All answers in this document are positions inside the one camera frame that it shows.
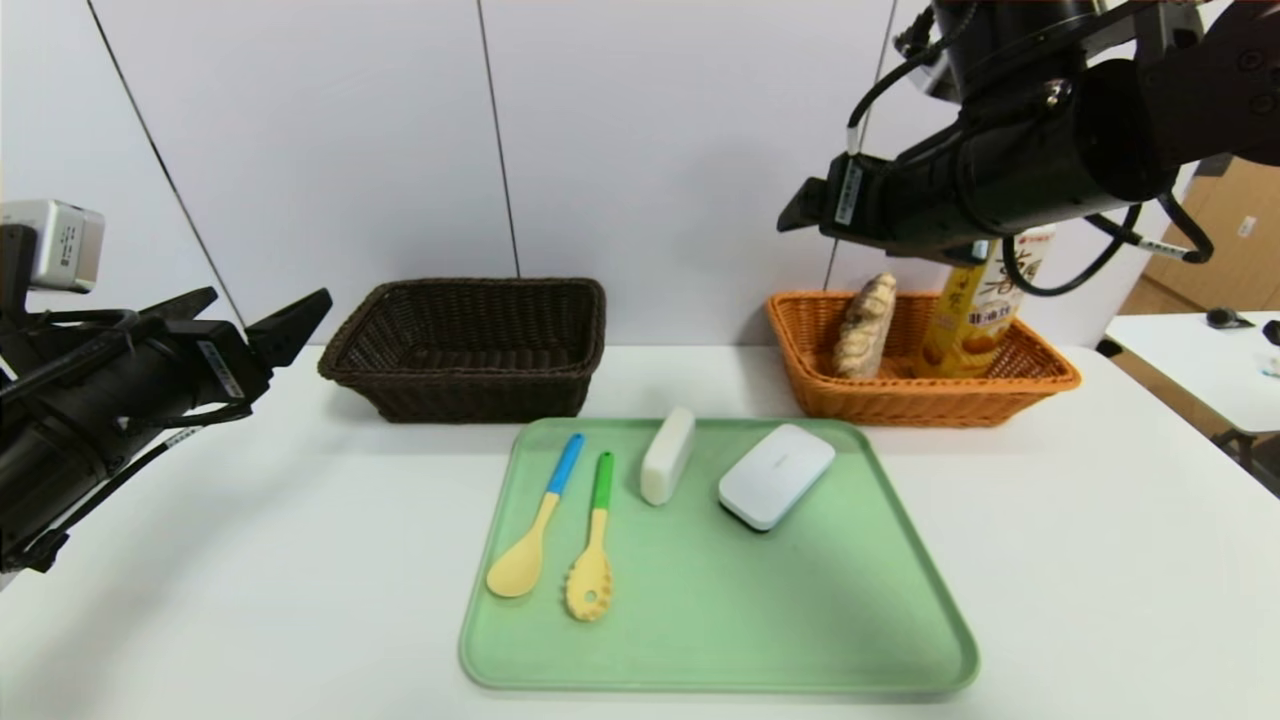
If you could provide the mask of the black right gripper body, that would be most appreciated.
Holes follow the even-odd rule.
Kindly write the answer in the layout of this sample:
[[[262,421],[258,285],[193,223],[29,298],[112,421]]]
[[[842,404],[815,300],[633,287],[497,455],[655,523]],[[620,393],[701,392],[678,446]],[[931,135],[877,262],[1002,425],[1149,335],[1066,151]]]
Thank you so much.
[[[822,193],[820,233],[890,256],[969,256],[963,186],[970,142],[951,133],[913,158],[836,158]]]

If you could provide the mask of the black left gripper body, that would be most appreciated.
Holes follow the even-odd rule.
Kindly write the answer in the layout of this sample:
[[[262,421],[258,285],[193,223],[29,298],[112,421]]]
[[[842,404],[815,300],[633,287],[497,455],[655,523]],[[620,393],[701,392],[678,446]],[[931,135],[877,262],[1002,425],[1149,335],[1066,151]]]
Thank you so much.
[[[90,471],[122,469],[205,405],[247,406],[271,373],[229,322],[160,322],[40,395],[40,436]]]

